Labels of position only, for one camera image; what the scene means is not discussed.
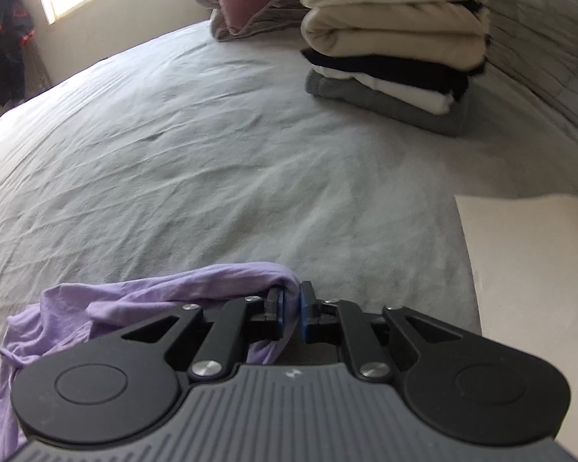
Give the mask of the grey padded headboard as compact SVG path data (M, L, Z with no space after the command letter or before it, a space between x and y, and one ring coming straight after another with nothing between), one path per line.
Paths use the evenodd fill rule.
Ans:
M578 127L578 0L489 0L490 60Z

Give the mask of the white folded garment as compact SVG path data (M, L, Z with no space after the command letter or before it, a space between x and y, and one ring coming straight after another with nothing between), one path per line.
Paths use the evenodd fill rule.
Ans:
M439 92L411 87L410 85L397 84L396 82L374 78L365 73L343 72L321 66L313 66L313 70L329 79L356 80L364 87L401 100L433 115L449 113L454 102L451 94L440 94Z

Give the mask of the dark hanging clothing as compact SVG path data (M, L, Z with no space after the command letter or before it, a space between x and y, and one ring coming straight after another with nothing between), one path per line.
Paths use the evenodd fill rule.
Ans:
M25 98L24 47L34 35L22 0L0 0L0 106Z

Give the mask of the black folded garment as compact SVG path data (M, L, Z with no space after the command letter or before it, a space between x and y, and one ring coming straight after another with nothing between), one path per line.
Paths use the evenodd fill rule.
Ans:
M302 49L302 56L314 66L324 67L344 73L363 73L372 78L396 82L400 85L451 94L459 101L469 87L469 78L486 70L487 60L483 59L469 70L458 70L450 66L404 59L389 55L328 56L312 48Z

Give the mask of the beige folded garment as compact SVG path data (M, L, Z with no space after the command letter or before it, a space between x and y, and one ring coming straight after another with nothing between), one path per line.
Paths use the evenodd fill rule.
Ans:
M334 57L388 55L468 71L487 53L490 15L449 3L342 4L314 8L302 35Z

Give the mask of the purple garment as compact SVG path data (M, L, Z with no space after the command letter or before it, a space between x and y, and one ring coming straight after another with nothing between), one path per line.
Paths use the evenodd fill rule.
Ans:
M252 364L271 364L287 345L298 318L299 279L280 264L216 264L158 278L102 285L61 284L44 290L38 303L7 318L0 344L0 461L25 442L10 393L16 375L31 363L175 306L219 306L272 287L282 288L287 296L288 328L278 342L253 344L247 357Z

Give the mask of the grey bed sheet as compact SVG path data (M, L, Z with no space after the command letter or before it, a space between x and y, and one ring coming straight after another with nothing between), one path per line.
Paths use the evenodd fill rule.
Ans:
M317 298L406 306L486 337L460 199L578 194L578 127L496 66L449 137L310 95L301 35L203 24L73 76L0 119L0 344L61 284L216 264L289 268ZM463 442L295 329L112 445L28 437L4 461L567 461L556 437Z

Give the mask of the dark grey folded garment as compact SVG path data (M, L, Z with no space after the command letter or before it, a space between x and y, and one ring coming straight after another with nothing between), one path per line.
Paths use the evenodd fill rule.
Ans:
M460 101L453 101L449 112L443 115L430 114L395 97L370 89L356 79L326 78L313 70L307 75L305 89L315 97L342 101L424 131L457 137L464 131L472 87L473 85L469 84Z

